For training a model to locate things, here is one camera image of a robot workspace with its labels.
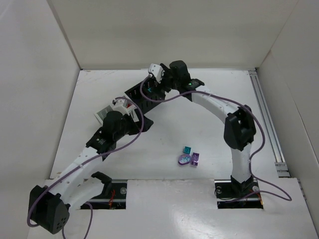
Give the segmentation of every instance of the robotic arm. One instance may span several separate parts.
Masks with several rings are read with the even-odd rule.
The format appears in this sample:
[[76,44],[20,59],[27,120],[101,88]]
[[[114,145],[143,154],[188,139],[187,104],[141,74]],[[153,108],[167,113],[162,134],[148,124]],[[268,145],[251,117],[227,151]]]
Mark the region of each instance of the robotic arm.
[[[180,93],[188,91],[202,91],[211,93],[199,79],[191,79],[187,66],[182,61],[175,61],[169,65],[151,64],[149,78],[142,85],[143,93],[152,100],[165,99],[165,92],[172,89]],[[153,125],[153,121],[144,114],[160,103],[149,102],[140,93],[141,83],[126,91],[126,95],[142,110],[141,115],[134,105],[126,100],[113,101],[107,107],[107,113],[100,127],[86,143],[86,147],[75,161],[68,166],[52,183],[80,166],[65,180],[61,181],[37,203],[31,212],[31,219],[51,232],[58,233],[68,221],[70,212],[78,209],[91,198],[104,194],[108,195],[112,179],[98,171],[99,165],[105,158],[99,157],[102,153],[116,148],[116,142],[125,135],[139,133],[144,120],[143,132]],[[249,171],[249,156],[251,143],[256,133],[252,117],[243,109],[236,108],[228,102],[212,98],[205,94],[191,93],[184,95],[191,102],[201,105],[216,115],[225,123],[224,139],[231,148],[233,171],[231,174],[232,187],[235,192],[242,194],[253,182]],[[86,160],[97,158],[82,165]],[[29,210],[35,200],[47,186],[35,186],[29,199]]]

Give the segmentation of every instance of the screw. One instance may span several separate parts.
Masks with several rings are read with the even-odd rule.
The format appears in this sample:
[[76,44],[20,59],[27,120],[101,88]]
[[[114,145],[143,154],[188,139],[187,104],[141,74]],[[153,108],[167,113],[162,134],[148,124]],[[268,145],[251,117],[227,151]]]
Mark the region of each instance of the screw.
[[127,191],[126,188],[121,188],[121,189],[120,189],[120,193],[121,193],[121,194],[126,194],[126,191]]
[[254,192],[259,191],[259,187],[258,187],[258,186],[254,186],[254,187],[253,187],[253,191],[254,191]]
[[221,193],[222,193],[220,186],[216,187],[216,193],[217,193],[217,194],[221,194]]

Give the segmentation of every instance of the small cube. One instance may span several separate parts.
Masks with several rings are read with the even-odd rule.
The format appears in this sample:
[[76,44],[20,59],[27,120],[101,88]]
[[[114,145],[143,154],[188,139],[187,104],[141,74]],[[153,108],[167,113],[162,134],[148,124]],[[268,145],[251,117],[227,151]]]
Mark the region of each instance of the small cube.
[[197,166],[198,165],[198,160],[199,160],[199,153],[193,153],[191,156],[191,165]]
[[190,150],[191,150],[190,147],[185,147],[183,153],[190,154]]

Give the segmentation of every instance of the white table surface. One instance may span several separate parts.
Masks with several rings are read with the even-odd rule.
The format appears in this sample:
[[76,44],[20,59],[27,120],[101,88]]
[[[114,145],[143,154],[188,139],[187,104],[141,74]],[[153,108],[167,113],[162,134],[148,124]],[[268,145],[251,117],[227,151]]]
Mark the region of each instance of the white table surface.
[[[190,69],[192,78],[202,80],[214,93],[252,108],[262,122],[261,113],[247,71]],[[56,159],[54,178],[82,151],[99,128],[94,113],[147,75],[146,70],[81,71],[74,91]],[[176,93],[170,92],[167,99]],[[224,125],[212,113],[186,98],[162,103],[146,114],[154,121],[148,132],[128,148],[111,154],[99,170],[113,179],[229,179],[231,152],[223,139]],[[132,140],[125,136],[118,147]],[[257,130],[252,151],[261,144]],[[179,166],[177,158],[185,146],[200,154],[197,168]],[[253,171],[262,177],[276,178],[274,154],[267,137],[265,148],[253,159]]]
[[[94,210],[87,239],[317,239],[299,184],[276,178],[292,197],[262,194],[264,209],[217,209],[214,180],[130,180],[126,210]],[[261,190],[278,190],[259,183]],[[82,239],[89,210],[74,211],[67,239]],[[61,239],[41,227],[28,239]]]
[[[191,69],[190,73],[217,94],[248,104],[261,119],[247,71]],[[123,95],[145,74],[144,70],[80,73],[52,177],[77,157],[99,127],[94,113],[114,97]],[[283,187],[293,201],[262,194],[263,210],[218,210],[212,178],[228,179],[232,170],[231,153],[223,140],[223,124],[184,98],[161,104],[146,116],[155,122],[151,129],[127,149],[110,155],[100,169],[115,179],[140,179],[128,181],[127,208],[94,210],[88,239],[318,238],[297,180],[278,178],[268,138],[253,161],[253,171]],[[124,137],[118,146],[131,139]],[[260,143],[258,132],[253,150]],[[184,146],[200,153],[197,168],[178,166],[177,157]],[[262,182],[259,186],[261,190],[278,193]],[[89,217],[88,210],[74,211],[65,227],[67,239],[83,238]],[[43,238],[62,236],[51,235],[41,227],[30,229],[28,239]]]

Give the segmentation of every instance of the white panel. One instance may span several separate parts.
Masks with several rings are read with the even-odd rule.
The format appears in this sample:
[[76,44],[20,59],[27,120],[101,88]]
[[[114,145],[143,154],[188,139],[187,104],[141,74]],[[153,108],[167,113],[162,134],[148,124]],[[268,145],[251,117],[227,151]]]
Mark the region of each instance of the white panel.
[[[212,92],[247,104],[261,119],[247,71],[190,69],[190,74],[205,82]],[[62,172],[82,151],[85,143],[100,127],[94,113],[117,96],[139,83],[147,70],[81,71],[54,161],[51,177]],[[167,99],[176,94],[171,91]],[[110,155],[99,169],[114,179],[229,179],[232,172],[231,150],[224,141],[224,124],[211,112],[186,98],[162,103],[146,114],[154,121],[148,132],[130,147]],[[134,136],[118,142],[123,146]],[[252,151],[261,145],[257,131]],[[197,168],[179,166],[178,157],[185,146],[199,153]],[[274,154],[267,138],[266,146],[253,159],[258,175],[277,177]]]
[[0,238],[24,239],[79,72],[46,1],[1,1],[0,72]]
[[297,0],[51,0],[82,68],[256,67]]
[[[296,179],[273,179],[292,202],[262,194],[264,209],[217,209],[214,181],[135,180],[128,183],[126,210],[94,210],[88,239],[317,239]],[[276,192],[260,183],[261,190]],[[90,218],[78,210],[66,238],[81,239]],[[61,239],[42,228],[28,239]]]
[[300,0],[272,53],[319,157],[319,1]]
[[286,162],[319,230],[319,2],[299,0],[259,73]]
[[319,182],[318,161],[293,95],[272,53],[263,62],[258,76],[289,171],[301,180],[312,219],[318,229],[319,193],[314,190]]

